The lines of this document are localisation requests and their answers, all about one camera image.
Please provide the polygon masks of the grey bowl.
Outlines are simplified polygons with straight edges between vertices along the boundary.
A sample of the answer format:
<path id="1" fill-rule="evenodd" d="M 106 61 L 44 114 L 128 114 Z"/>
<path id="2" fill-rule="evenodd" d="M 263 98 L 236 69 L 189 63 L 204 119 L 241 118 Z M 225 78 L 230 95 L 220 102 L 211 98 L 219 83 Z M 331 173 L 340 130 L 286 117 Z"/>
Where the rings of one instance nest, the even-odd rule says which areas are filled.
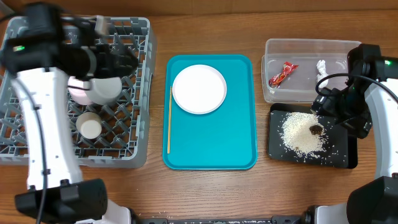
<path id="1" fill-rule="evenodd" d="M 98 105 L 107 105 L 115 102 L 122 91 L 122 83 L 119 77 L 93 78 L 88 86 L 89 90 L 85 90 L 87 97 Z"/>

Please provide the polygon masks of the small pink plate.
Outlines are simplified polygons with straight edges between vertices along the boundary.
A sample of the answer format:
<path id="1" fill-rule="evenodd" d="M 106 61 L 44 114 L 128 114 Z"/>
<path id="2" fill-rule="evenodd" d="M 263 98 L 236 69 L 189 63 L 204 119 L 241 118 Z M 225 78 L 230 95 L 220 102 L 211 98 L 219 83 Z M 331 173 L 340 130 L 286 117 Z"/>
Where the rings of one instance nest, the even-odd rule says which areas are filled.
<path id="1" fill-rule="evenodd" d="M 88 98 L 85 92 L 84 81 L 77 80 L 75 77 L 68 79 L 68 91 L 72 100 L 80 105 L 90 105 L 93 102 Z"/>

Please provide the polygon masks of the white tissue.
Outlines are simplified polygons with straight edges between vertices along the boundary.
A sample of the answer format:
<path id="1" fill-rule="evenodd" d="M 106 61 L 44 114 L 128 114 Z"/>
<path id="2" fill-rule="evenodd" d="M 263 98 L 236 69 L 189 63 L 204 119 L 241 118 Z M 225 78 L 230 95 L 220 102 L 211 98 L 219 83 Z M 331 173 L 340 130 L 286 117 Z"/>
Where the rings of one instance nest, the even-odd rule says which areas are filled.
<path id="1" fill-rule="evenodd" d="M 319 84 L 319 88 L 324 88 L 328 84 L 328 80 L 322 82 L 322 79 L 328 76 L 326 72 L 326 62 L 324 60 L 319 60 L 317 62 L 317 70 L 317 83 Z"/>

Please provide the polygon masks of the rice pile with food scrap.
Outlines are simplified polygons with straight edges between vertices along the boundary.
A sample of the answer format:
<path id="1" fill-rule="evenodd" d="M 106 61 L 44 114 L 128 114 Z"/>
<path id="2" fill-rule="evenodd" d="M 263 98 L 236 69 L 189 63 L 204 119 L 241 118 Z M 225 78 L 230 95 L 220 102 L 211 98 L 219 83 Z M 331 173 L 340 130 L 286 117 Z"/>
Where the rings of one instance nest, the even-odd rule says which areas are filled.
<path id="1" fill-rule="evenodd" d="M 325 152 L 329 140 L 318 116 L 309 113 L 289 112 L 282 120 L 279 134 L 287 150 L 299 157 L 318 159 Z"/>

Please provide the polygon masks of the white paper cup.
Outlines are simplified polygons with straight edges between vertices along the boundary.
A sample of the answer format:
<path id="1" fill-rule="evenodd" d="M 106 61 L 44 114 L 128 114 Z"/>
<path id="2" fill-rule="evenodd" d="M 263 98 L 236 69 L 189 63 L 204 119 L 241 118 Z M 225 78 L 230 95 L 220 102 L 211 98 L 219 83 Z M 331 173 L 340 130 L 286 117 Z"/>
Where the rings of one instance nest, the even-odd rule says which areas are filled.
<path id="1" fill-rule="evenodd" d="M 76 128 L 84 138 L 97 138 L 102 132 L 101 118 L 92 112 L 83 113 L 76 120 Z"/>

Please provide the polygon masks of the red snack wrapper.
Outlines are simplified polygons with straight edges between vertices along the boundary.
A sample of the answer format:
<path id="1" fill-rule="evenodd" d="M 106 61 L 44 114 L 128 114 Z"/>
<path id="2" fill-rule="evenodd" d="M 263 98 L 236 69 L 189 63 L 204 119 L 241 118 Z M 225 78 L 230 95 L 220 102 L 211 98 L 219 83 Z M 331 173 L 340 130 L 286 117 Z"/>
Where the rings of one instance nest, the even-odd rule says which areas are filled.
<path id="1" fill-rule="evenodd" d="M 272 78 L 269 79 L 269 86 L 271 88 L 278 88 L 280 84 L 291 74 L 293 73 L 299 66 L 292 64 L 290 62 L 284 62 L 282 71 L 274 75 Z"/>

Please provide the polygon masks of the large white plate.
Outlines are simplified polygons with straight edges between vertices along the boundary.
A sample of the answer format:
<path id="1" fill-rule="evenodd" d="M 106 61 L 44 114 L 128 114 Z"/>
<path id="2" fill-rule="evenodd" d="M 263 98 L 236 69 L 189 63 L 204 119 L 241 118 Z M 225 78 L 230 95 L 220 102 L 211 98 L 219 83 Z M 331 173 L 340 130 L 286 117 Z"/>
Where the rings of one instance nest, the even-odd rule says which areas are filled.
<path id="1" fill-rule="evenodd" d="M 209 65 L 191 65 L 178 73 L 172 85 L 176 104 L 191 114 L 217 110 L 227 95 L 224 76 Z"/>

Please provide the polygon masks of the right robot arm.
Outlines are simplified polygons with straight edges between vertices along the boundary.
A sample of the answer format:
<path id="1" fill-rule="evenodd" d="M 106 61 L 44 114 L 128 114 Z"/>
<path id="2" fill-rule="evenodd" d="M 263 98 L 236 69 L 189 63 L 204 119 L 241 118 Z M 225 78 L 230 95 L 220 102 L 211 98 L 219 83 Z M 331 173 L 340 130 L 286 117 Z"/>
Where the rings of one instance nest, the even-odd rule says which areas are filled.
<path id="1" fill-rule="evenodd" d="M 332 116 L 357 138 L 374 131 L 374 180 L 338 205 L 311 206 L 302 223 L 397 223 L 397 59 L 384 57 L 378 45 L 349 51 L 346 88 L 315 87 L 316 115 Z"/>

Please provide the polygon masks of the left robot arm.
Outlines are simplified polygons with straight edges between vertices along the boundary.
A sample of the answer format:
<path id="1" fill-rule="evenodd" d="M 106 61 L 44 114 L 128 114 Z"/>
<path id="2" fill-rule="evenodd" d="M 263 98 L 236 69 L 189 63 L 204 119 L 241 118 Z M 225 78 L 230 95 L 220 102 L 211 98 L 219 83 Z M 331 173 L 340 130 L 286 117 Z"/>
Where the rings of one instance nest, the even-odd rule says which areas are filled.
<path id="1" fill-rule="evenodd" d="M 70 77 L 125 77 L 137 68 L 137 58 L 123 45 L 112 52 L 100 42 L 108 34 L 103 16 L 69 18 L 80 32 L 76 44 L 66 42 L 61 7 L 34 2 L 23 16 L 27 29 L 7 39 L 1 51 L 22 108 L 29 150 L 28 191 L 15 196 L 17 211 L 37 223 L 137 223 L 130 208 L 108 198 L 103 180 L 83 179 L 67 115 Z"/>

